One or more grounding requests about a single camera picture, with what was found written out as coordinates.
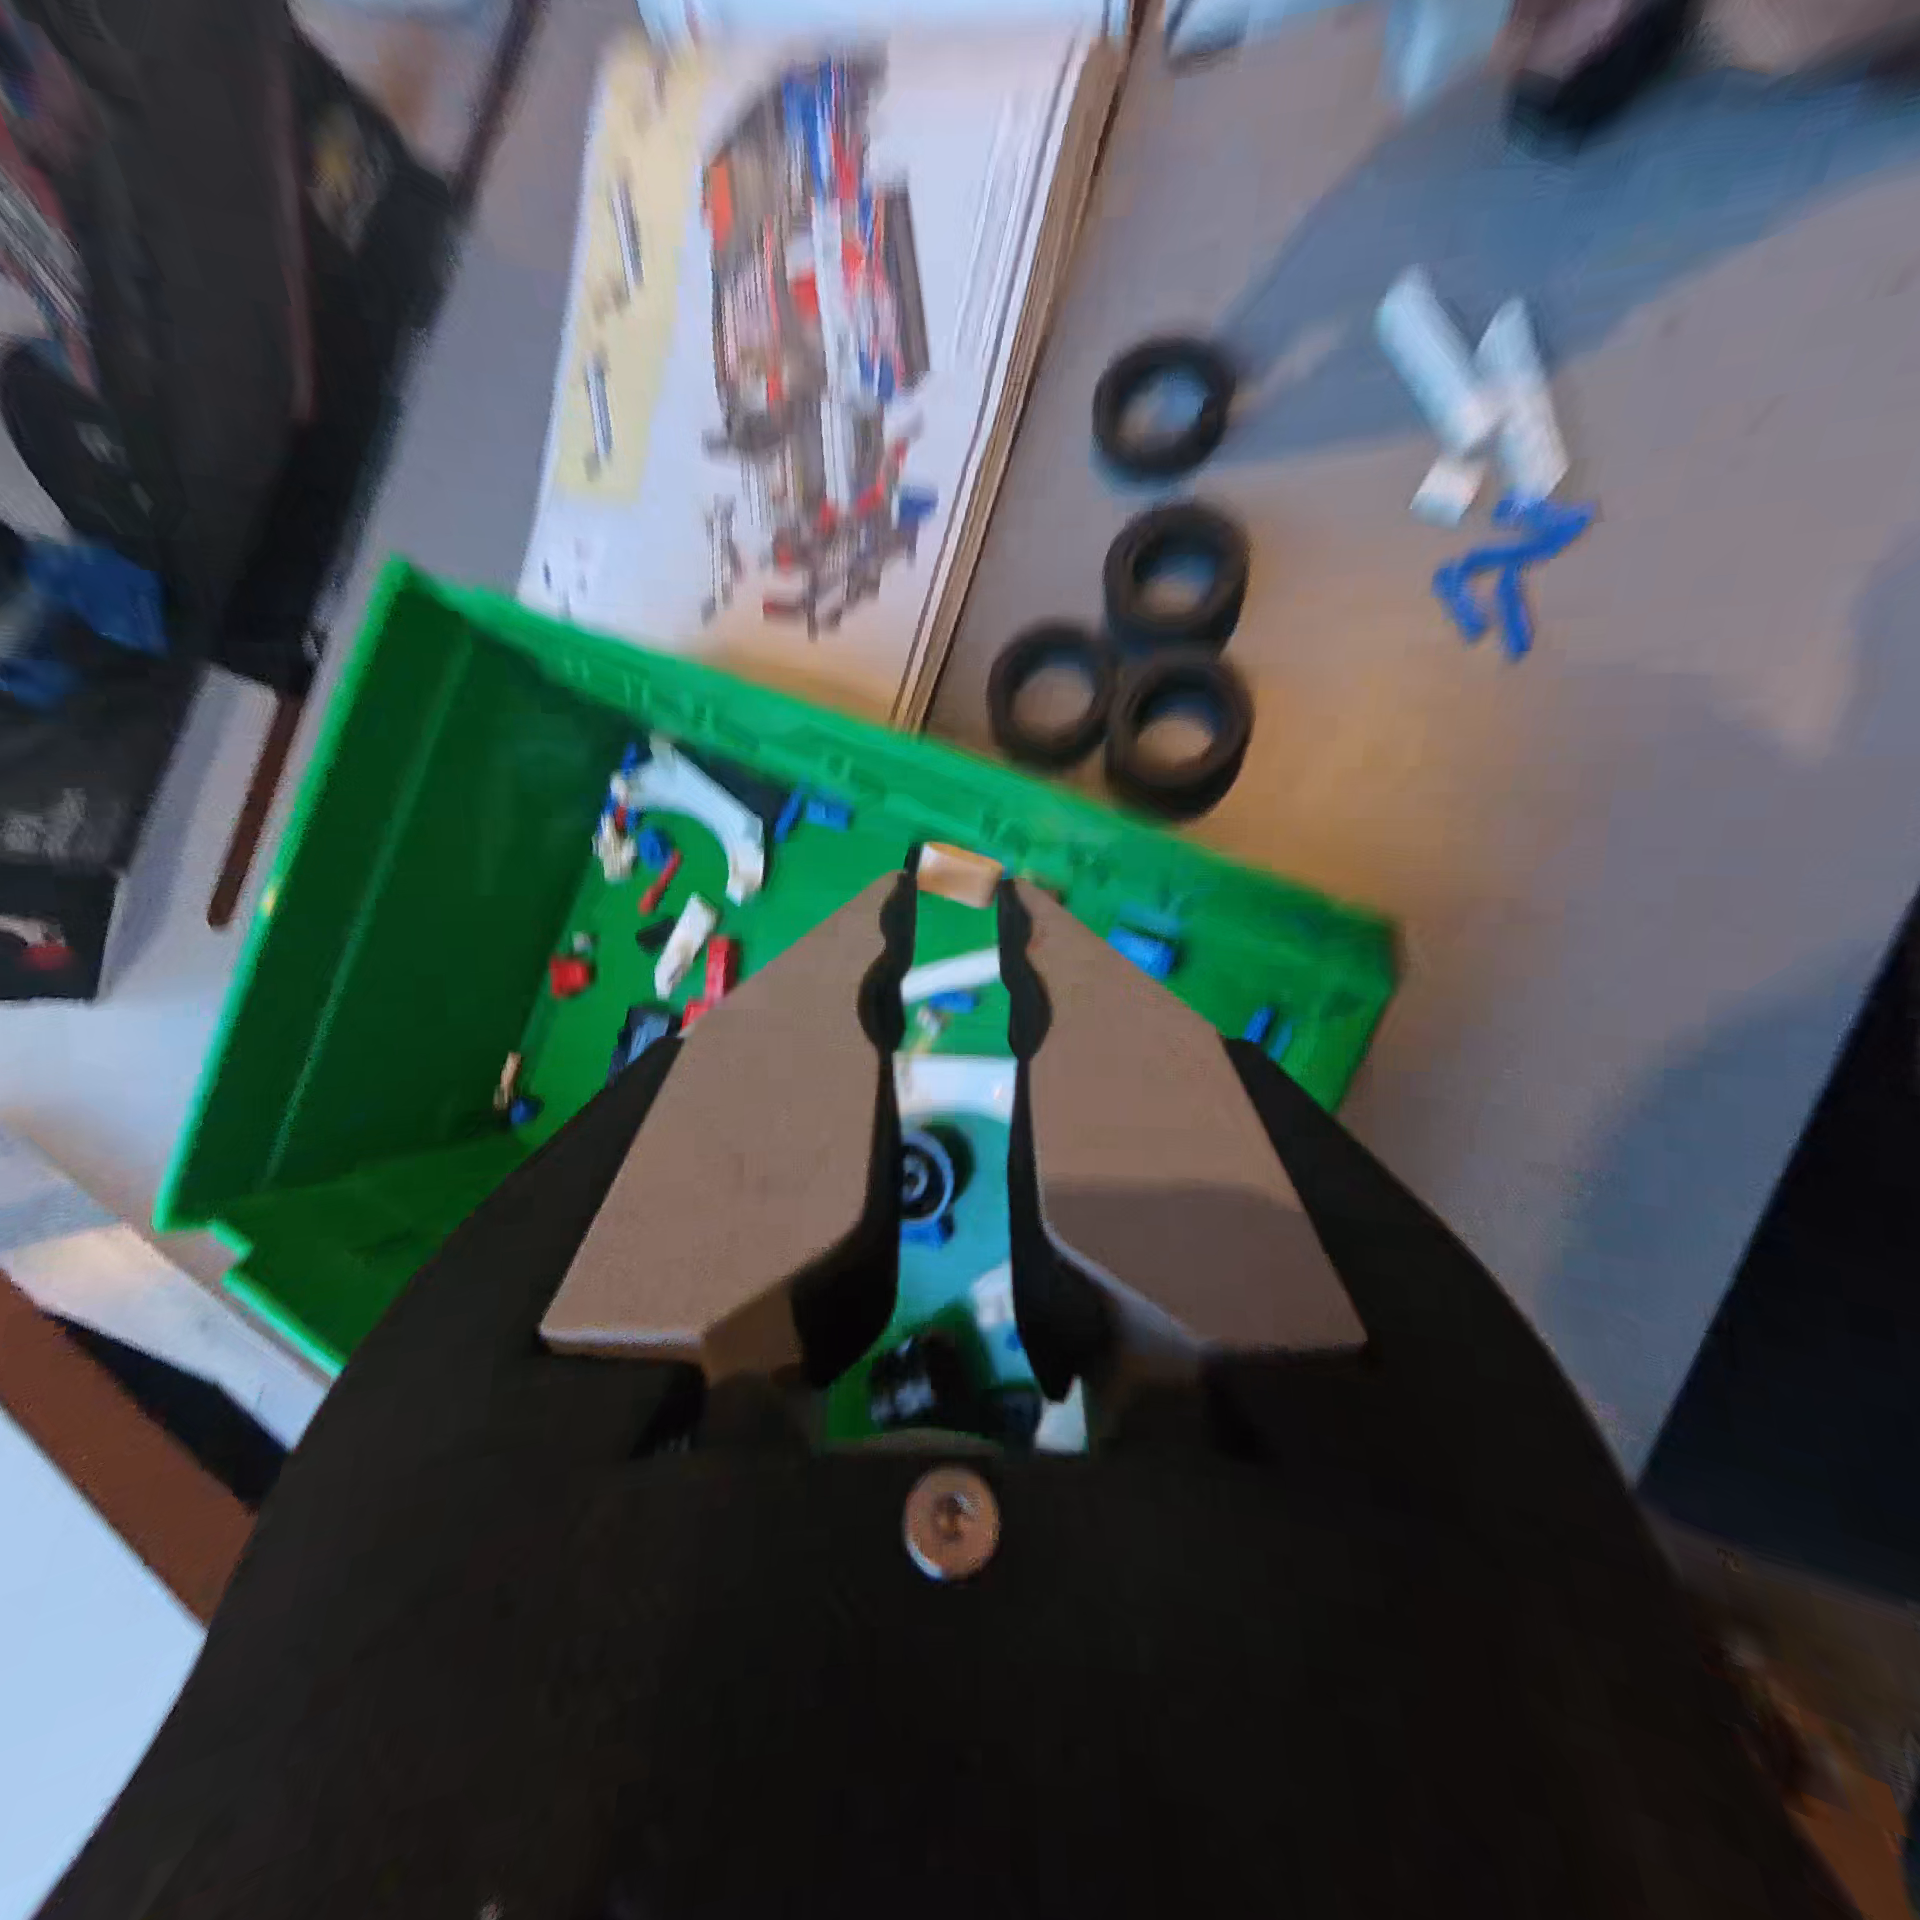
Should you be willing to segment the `toy car set box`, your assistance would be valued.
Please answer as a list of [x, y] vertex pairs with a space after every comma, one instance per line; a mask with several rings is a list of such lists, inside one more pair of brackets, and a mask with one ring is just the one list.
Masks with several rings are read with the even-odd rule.
[[3, 44], [3, 994], [95, 1002], [203, 672], [314, 677], [453, 198], [297, 5]]

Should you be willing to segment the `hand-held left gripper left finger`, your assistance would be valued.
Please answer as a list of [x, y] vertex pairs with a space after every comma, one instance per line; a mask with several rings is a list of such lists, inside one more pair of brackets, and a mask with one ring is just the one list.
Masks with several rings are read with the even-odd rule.
[[917, 884], [864, 887], [673, 1046], [545, 1311], [553, 1352], [826, 1387], [897, 1309]]

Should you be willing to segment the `thin white toy beam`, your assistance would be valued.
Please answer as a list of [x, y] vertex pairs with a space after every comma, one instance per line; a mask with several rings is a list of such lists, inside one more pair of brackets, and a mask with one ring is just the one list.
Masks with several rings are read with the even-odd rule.
[[1405, 269], [1387, 287], [1376, 340], [1447, 452], [1465, 456], [1497, 431], [1497, 398], [1427, 269]]

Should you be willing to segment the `white toy arch piece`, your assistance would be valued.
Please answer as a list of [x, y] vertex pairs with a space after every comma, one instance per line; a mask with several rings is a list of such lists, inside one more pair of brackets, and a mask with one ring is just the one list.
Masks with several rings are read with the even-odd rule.
[[640, 816], [679, 813], [712, 832], [727, 861], [727, 900], [746, 906], [767, 882], [767, 824], [730, 787], [721, 783], [692, 756], [655, 733], [645, 751], [631, 744], [608, 780], [604, 823], [627, 818], [634, 832]]

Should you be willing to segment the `black table leg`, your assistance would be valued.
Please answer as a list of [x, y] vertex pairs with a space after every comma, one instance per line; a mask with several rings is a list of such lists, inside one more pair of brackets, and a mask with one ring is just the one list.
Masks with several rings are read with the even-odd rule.
[[59, 1311], [52, 1322], [207, 1476], [247, 1510], [264, 1507], [282, 1475], [285, 1445], [253, 1412], [217, 1382], [121, 1338]]

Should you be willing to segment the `person's dark clothing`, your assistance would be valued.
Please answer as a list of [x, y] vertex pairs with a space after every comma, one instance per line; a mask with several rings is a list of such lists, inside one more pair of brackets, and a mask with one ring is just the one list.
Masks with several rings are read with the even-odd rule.
[[1916, 1560], [1911, 906], [1641, 1475], [1672, 1519], [1804, 1566]]

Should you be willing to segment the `black toy wheel rim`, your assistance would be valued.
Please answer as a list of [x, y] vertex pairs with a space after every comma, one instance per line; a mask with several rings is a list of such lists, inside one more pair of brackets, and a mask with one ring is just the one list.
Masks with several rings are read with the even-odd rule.
[[972, 1140], [952, 1119], [907, 1124], [900, 1133], [899, 1166], [903, 1230], [933, 1231], [938, 1220], [949, 1219], [972, 1182]]

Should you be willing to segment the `toy car instruction booklet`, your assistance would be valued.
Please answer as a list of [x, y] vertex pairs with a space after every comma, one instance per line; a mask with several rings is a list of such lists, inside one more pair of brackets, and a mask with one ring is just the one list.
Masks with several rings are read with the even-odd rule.
[[640, 5], [595, 77], [520, 602], [921, 724], [1121, 5]]

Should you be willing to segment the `pile of small toy bricks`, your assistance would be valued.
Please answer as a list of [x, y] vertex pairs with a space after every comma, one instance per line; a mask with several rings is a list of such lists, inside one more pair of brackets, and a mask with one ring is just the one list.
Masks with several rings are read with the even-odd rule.
[[[917, 908], [920, 908], [921, 898], [927, 898], [927, 893], [917, 887]], [[687, 927], [683, 923], [676, 923], [676, 925], [674, 925], [674, 930], [673, 930], [673, 935], [667, 938], [667, 941], [665, 941], [665, 946], [664, 946], [661, 955], [658, 955], [658, 963], [661, 963], [661, 965], [658, 965], [661, 986], [658, 986], [656, 989], [658, 989], [658, 991], [665, 991], [665, 987], [667, 987], [667, 986], [673, 986], [679, 975], [683, 975], [683, 974], [687, 974], [687, 970], [688, 970], [688, 965], [690, 965], [690, 963], [707, 963], [707, 959], [708, 959], [712, 949], [721, 949], [721, 951], [723, 951], [723, 959], [721, 959], [719, 965], [712, 965], [712, 971], [716, 974], [716, 981], [712, 981], [712, 982], [708, 982], [708, 989], [707, 989], [707, 994], [703, 997], [703, 1004], [705, 1004], [703, 1012], [699, 1012], [699, 1014], [695, 1014], [695, 1018], [692, 1018], [692, 1021], [681, 1020], [681, 1021], [679, 1021], [679, 1026], [676, 1026], [674, 1030], [669, 1030], [669, 1032], [661, 1035], [658, 1040], [655, 1040], [655, 1043], [652, 1043], [652, 1045], [642, 1052], [642, 1056], [639, 1056], [639, 1060], [636, 1060], [628, 1070], [625, 1070], [625, 1075], [619, 1075], [619, 1077], [616, 1078], [616, 1083], [608, 1087], [608, 1092], [610, 1092], [610, 1095], [636, 1096], [636, 1109], [634, 1109], [634, 1130], [631, 1130], [631, 1133], [628, 1133], [628, 1135], [625, 1135], [625, 1139], [619, 1139], [619, 1140], [616, 1142], [618, 1151], [616, 1151], [613, 1170], [610, 1170], [610, 1175], [605, 1175], [605, 1176], [601, 1179], [599, 1189], [592, 1192], [592, 1210], [584, 1216], [584, 1223], [581, 1223], [581, 1226], [576, 1226], [576, 1228], [564, 1230], [564, 1231], [562, 1231], [562, 1237], [560, 1237], [560, 1266], [557, 1266], [557, 1276], [555, 1276], [552, 1282], [546, 1282], [546, 1284], [545, 1284], [545, 1291], [539, 1291], [539, 1294], [536, 1295], [536, 1306], [538, 1306], [538, 1322], [536, 1322], [536, 1325], [538, 1325], [538, 1335], [539, 1335], [539, 1325], [541, 1325], [541, 1322], [545, 1322], [545, 1311], [546, 1311], [546, 1308], [552, 1306], [552, 1300], [553, 1300], [553, 1295], [555, 1295], [555, 1291], [557, 1291], [557, 1286], [560, 1286], [560, 1282], [562, 1282], [562, 1277], [564, 1277], [564, 1274], [568, 1274], [568, 1268], [570, 1268], [570, 1262], [572, 1262], [575, 1253], [578, 1251], [578, 1246], [581, 1246], [581, 1242], [584, 1242], [584, 1237], [586, 1237], [586, 1231], [588, 1231], [588, 1228], [592, 1226], [592, 1219], [596, 1216], [596, 1212], [601, 1210], [601, 1205], [604, 1205], [604, 1200], [605, 1200], [605, 1196], [608, 1196], [608, 1189], [610, 1189], [610, 1183], [613, 1183], [613, 1179], [616, 1179], [616, 1175], [618, 1175], [619, 1163], [625, 1160], [625, 1157], [627, 1157], [627, 1151], [628, 1151], [628, 1144], [631, 1144], [631, 1140], [634, 1140], [634, 1135], [636, 1135], [636, 1131], [639, 1131], [639, 1126], [640, 1126], [640, 1119], [645, 1118], [645, 1112], [650, 1110], [650, 1107], [652, 1107], [652, 1101], [655, 1101], [655, 1095], [656, 1095], [656, 1087], [658, 1087], [658, 1083], [661, 1083], [661, 1078], [664, 1078], [665, 1062], [669, 1060], [669, 1052], [673, 1052], [673, 1046], [674, 1046], [676, 1043], [681, 1043], [681, 1040], [688, 1040], [688, 1038], [690, 1038], [690, 1032], [692, 1032], [692, 1026], [695, 1026], [703, 1018], [707, 1018], [712, 1010], [716, 1010], [716, 1008], [719, 1008], [719, 1004], [721, 1004], [725, 997], [730, 997], [730, 994], [731, 994], [731, 989], [737, 989], [737, 987], [738, 987], [738, 986], [741, 986], [747, 975], [753, 975], [753, 974], [755, 974], [755, 971], [749, 971], [749, 974], [741, 974], [741, 971], [738, 971], [738, 963], [737, 963], [737, 959], [735, 959], [735, 955], [731, 955], [731, 943], [730, 943], [730, 939], [727, 939], [727, 938], [723, 938], [723, 935], [719, 935], [719, 933], [714, 933], [712, 920], [714, 920], [714, 916], [712, 916], [708, 912], [703, 912], [703, 916], [692, 923], [692, 927]], [[1001, 963], [999, 963], [999, 925], [996, 925], [996, 958], [995, 958], [995, 970], [992, 970], [992, 971], [996, 974], [996, 978], [999, 978], [999, 982], [1001, 982]], [[903, 974], [903, 987], [900, 987], [900, 994], [903, 994], [903, 1026], [907, 1026], [907, 1010], [905, 1010], [905, 1006], [907, 1006], [907, 994], [905, 994], [907, 974], [911, 974], [911, 966], [907, 966], [907, 971]], [[1010, 1122], [1013, 1122], [1013, 1115], [1016, 1115], [1016, 1095], [1017, 1095], [1017, 1062], [1016, 1062], [1016, 1054], [1013, 1054], [1010, 1043], [1009, 1043], [1009, 1048], [1010, 1048], [1010, 1060], [1013, 1060], [1013, 1077], [1016, 1077], [1016, 1085], [1013, 1085], [1010, 1115], [1009, 1115], [1009, 1119], [1007, 1119], [1007, 1130], [1009, 1130], [1007, 1167], [1009, 1167], [1009, 1154], [1010, 1154]], [[688, 1367], [688, 1364], [681, 1364], [681, 1363], [664, 1363], [664, 1364], [673, 1364], [673, 1367], [683, 1367], [683, 1368], [690, 1368], [690, 1372], [692, 1372], [692, 1374], [698, 1374], [698, 1376], [699, 1376], [699, 1379], [703, 1379], [708, 1387], [719, 1387], [719, 1384], [725, 1384], [725, 1382], [731, 1382], [731, 1381], [763, 1381], [763, 1382], [772, 1382], [772, 1384], [797, 1384], [797, 1382], [800, 1382], [800, 1381], [772, 1381], [772, 1379], [767, 1379], [767, 1376], [731, 1376], [731, 1379], [725, 1379], [725, 1381], [721, 1381], [721, 1382], [708, 1382], [708, 1381], [705, 1379], [705, 1374], [703, 1374], [699, 1368], [695, 1368], [695, 1367]]]

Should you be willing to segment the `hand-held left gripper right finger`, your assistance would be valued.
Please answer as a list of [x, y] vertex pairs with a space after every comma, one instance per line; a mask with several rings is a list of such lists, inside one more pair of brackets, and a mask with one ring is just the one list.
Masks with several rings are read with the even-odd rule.
[[996, 925], [1016, 1325], [1048, 1396], [1362, 1352], [1232, 1045], [1031, 882], [999, 887]]

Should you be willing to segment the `green plastic bin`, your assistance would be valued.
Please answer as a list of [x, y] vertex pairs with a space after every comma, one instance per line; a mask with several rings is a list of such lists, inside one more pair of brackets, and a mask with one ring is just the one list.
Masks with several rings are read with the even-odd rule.
[[[604, 823], [661, 733], [767, 824], [727, 900], [714, 834]], [[1337, 1109], [1399, 987], [1373, 912], [1071, 788], [538, 615], [410, 560], [377, 574], [237, 959], [155, 1220], [336, 1379], [444, 1239], [608, 1082], [687, 900], [749, 974], [924, 842], [995, 858], [1171, 955], [1171, 989]]]

